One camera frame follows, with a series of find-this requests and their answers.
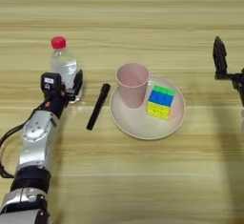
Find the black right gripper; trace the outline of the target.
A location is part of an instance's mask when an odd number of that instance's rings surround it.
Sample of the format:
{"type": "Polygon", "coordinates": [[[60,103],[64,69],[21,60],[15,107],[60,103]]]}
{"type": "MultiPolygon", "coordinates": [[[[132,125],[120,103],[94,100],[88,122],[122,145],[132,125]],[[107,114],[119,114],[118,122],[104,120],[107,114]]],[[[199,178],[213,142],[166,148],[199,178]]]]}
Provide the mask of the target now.
{"type": "Polygon", "coordinates": [[[227,73],[227,62],[226,62],[226,49],[225,45],[217,36],[214,39],[213,43],[213,61],[215,64],[215,80],[231,80],[233,83],[233,87],[238,91],[242,106],[244,107],[244,74],[235,73],[229,74],[227,73]]]}

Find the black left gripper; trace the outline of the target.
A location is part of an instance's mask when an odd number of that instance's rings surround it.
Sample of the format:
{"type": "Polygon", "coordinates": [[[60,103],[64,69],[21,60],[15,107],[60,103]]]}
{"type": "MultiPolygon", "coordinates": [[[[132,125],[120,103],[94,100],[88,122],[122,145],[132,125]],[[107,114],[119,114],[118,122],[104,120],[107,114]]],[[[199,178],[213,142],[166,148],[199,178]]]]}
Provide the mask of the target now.
{"type": "Polygon", "coordinates": [[[80,70],[73,80],[72,90],[66,92],[60,91],[57,94],[46,95],[46,102],[43,110],[55,114],[58,118],[61,117],[63,110],[68,106],[71,101],[75,100],[75,96],[79,94],[83,84],[83,71],[80,70]]]}

